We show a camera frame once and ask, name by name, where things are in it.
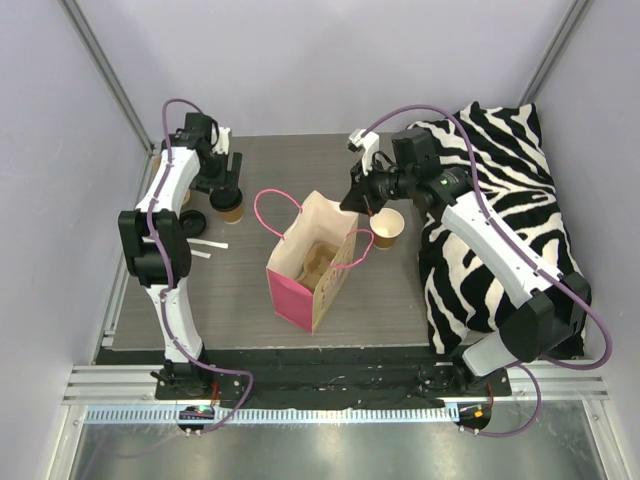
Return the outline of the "black plastic cup lid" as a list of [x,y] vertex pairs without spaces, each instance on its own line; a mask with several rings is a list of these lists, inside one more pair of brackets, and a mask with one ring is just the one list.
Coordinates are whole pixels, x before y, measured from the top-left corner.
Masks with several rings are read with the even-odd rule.
[[214,189],[209,195],[209,203],[220,213],[230,212],[242,205],[243,194],[237,187]]

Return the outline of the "brown paper coffee cup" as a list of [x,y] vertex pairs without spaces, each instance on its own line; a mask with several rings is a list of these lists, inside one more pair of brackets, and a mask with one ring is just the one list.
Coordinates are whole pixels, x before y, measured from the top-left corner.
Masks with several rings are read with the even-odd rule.
[[401,213],[391,208],[382,208],[369,219],[374,233],[374,246],[380,250],[391,248],[404,231],[405,220]]

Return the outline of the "brown pulp cup carrier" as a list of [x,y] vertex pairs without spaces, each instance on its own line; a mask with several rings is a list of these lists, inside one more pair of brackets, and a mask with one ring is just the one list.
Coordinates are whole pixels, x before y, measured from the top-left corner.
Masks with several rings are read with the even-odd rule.
[[314,292],[337,251],[336,245],[328,242],[316,242],[308,251],[296,281],[309,291]]

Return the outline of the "white straw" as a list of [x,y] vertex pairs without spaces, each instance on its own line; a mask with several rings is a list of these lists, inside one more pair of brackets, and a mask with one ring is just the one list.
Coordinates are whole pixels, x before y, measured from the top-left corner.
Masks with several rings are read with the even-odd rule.
[[229,248],[229,244],[226,242],[216,242],[216,241],[210,241],[210,240],[204,240],[204,239],[199,239],[199,238],[189,238],[187,239],[187,241],[191,244],[194,245],[205,245],[205,246],[209,246],[212,248],[218,248],[218,249],[228,249]]
[[203,252],[203,251],[191,249],[190,253],[195,257],[199,257],[199,258],[203,258],[203,259],[210,259],[211,258],[211,253],[208,253],[208,252]]

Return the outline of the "paper cakes bag pink handles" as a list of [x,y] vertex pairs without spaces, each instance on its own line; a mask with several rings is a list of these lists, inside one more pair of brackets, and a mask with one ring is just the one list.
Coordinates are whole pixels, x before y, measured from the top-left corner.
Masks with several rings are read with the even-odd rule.
[[[259,201],[267,194],[290,200],[298,213],[283,232],[262,218]],[[356,213],[318,191],[303,202],[278,189],[263,189],[254,198],[259,223],[278,237],[266,265],[275,313],[312,333],[321,323],[349,272],[367,258],[374,233],[359,226]]]

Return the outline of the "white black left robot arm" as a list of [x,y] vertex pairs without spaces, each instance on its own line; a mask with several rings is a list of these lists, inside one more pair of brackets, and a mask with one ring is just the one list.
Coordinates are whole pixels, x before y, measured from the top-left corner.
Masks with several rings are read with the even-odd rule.
[[196,190],[208,195],[215,211],[242,217],[242,156],[229,151],[230,137],[211,116],[187,113],[183,127],[165,135],[160,165],[142,200],[118,216],[127,269],[151,299],[161,325],[165,351],[158,382],[179,386],[193,399],[211,391],[214,373],[189,305],[192,253],[181,210],[187,193]]

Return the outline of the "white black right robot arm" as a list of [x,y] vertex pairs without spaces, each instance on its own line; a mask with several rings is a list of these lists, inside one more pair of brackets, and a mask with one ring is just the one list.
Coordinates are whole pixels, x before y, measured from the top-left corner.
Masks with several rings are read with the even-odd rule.
[[590,298],[586,280],[546,262],[493,210],[483,207],[484,198],[475,193],[470,174],[442,166],[430,132],[407,129],[394,134],[395,159],[387,169],[374,161],[376,133],[355,130],[348,147],[360,159],[350,170],[351,188],[341,210],[374,216],[389,200],[411,200],[465,242],[515,307],[497,331],[458,357],[451,371],[457,391],[477,393],[494,371],[534,361],[584,327]]

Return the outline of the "zebra print pillow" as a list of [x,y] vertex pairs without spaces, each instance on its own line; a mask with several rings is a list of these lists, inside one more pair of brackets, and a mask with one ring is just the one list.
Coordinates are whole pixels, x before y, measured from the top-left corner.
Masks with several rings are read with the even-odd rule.
[[[467,140],[447,119],[415,125],[431,132],[443,165],[468,169],[469,160],[476,160],[489,205],[529,247],[564,274],[578,271],[535,105],[485,108],[473,102],[455,117]],[[472,332],[495,331],[515,311],[475,253],[431,216],[421,232],[418,271],[428,341],[438,354],[453,352]]]

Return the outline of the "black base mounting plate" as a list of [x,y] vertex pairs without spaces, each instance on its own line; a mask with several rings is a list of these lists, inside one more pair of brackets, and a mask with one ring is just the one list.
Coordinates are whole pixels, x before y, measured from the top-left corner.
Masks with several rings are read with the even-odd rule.
[[211,350],[220,368],[208,388],[165,387],[162,400],[238,400],[254,409],[345,410],[439,408],[454,398],[508,397],[505,370],[468,381],[448,356],[425,346]]

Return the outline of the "aluminium frame rail front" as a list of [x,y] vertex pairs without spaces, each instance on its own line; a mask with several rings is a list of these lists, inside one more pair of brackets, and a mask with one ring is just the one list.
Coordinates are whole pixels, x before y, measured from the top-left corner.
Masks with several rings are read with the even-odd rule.
[[595,372],[556,369],[547,363],[512,368],[487,385],[458,393],[445,369],[366,365],[325,382],[293,381],[280,370],[257,379],[250,393],[242,379],[222,378],[202,398],[156,392],[154,369],[141,366],[76,367],[63,394],[70,406],[85,406],[86,423],[176,424],[186,430],[222,419],[231,425],[456,422],[504,402],[586,402],[609,397]]

